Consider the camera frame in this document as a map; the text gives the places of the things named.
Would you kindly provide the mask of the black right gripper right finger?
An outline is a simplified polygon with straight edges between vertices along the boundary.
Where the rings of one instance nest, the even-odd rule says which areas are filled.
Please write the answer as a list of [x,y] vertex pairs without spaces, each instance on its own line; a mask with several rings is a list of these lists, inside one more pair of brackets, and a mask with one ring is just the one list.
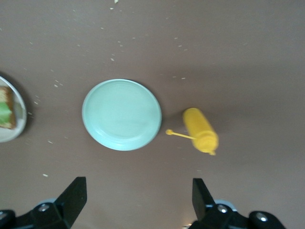
[[192,203],[197,220],[192,229],[284,229],[271,213],[252,211],[244,217],[226,203],[216,203],[201,178],[193,179]]

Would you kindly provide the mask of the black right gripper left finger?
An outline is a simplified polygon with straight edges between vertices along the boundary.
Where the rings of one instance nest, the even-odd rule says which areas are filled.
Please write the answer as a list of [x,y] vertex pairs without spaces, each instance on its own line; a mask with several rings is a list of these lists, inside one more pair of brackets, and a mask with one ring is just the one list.
[[77,177],[53,202],[38,204],[19,217],[0,211],[2,229],[70,229],[87,202],[86,177]]

